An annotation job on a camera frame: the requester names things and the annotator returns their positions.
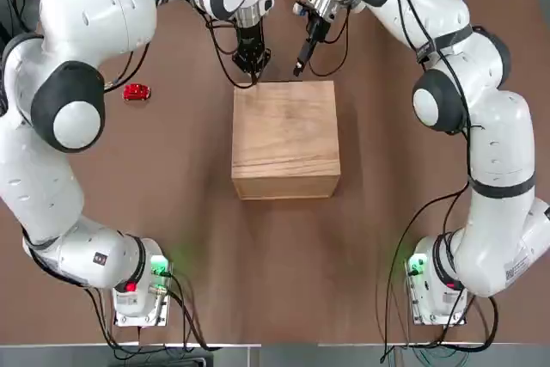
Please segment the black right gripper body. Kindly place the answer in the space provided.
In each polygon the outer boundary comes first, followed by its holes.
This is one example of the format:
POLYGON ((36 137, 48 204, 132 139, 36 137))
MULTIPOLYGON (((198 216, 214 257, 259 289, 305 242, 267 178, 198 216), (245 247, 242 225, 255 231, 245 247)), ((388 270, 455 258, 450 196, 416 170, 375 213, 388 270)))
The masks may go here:
POLYGON ((309 43, 323 43, 326 39, 327 33, 330 30, 331 23, 326 21, 317 14, 310 14, 308 17, 308 23, 306 30, 308 33, 309 43))

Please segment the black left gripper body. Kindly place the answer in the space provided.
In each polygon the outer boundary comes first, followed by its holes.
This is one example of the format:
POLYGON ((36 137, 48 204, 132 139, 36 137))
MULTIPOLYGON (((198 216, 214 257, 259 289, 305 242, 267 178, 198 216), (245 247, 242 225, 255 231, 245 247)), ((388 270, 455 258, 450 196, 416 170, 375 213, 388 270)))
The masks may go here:
POLYGON ((263 20, 249 28, 238 28, 237 50, 232 55, 234 64, 245 73, 261 73, 271 59, 266 48, 263 20))

